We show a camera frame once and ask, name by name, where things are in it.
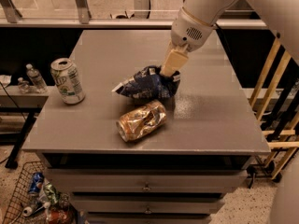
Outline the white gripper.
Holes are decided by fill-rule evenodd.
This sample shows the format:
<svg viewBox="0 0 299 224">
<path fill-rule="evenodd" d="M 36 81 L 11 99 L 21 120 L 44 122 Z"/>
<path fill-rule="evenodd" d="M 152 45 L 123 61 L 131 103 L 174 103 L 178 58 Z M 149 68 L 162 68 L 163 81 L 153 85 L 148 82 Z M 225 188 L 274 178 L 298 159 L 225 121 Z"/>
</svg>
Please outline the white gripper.
<svg viewBox="0 0 299 224">
<path fill-rule="evenodd" d="M 188 52 L 200 49 L 213 31 L 216 15 L 207 10 L 197 9 L 192 14 L 182 7 L 178 12 L 171 28 L 169 42 L 160 74 L 171 77 L 189 59 Z"/>
</svg>

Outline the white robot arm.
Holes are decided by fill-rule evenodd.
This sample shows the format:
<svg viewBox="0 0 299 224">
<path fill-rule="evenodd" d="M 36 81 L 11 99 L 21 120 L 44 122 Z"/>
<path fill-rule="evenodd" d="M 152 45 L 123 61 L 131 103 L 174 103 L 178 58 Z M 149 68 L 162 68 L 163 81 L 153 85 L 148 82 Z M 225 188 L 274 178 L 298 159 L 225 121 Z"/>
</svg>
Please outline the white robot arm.
<svg viewBox="0 0 299 224">
<path fill-rule="evenodd" d="M 188 54 L 200 49 L 222 13 L 239 0 L 185 0 L 171 28 L 171 42 L 163 63 L 163 73 L 170 75 L 187 62 Z M 287 54 L 299 63 L 299 0 L 246 0 L 258 14 Z M 287 169 L 286 179 L 277 187 L 268 215 L 260 211 L 248 217 L 248 206 L 241 206 L 239 217 L 223 212 L 210 224 L 298 224 L 298 192 L 291 191 L 298 181 L 298 163 Z"/>
</svg>

